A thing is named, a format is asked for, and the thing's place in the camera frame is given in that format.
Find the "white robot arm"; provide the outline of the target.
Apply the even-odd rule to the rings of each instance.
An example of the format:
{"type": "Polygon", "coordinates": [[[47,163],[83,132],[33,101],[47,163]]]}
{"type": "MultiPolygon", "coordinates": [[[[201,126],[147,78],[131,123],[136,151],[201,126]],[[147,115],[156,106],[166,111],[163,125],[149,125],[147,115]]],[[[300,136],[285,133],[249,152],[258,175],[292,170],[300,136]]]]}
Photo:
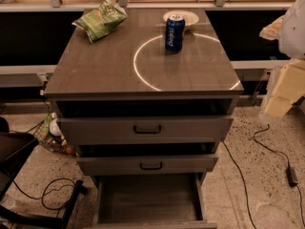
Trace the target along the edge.
{"type": "Polygon", "coordinates": [[[305,0],[296,0],[259,36],[277,40],[279,51],[289,57],[285,64],[274,68],[261,105],[259,120],[270,124],[279,121],[305,96],[305,0]]]}

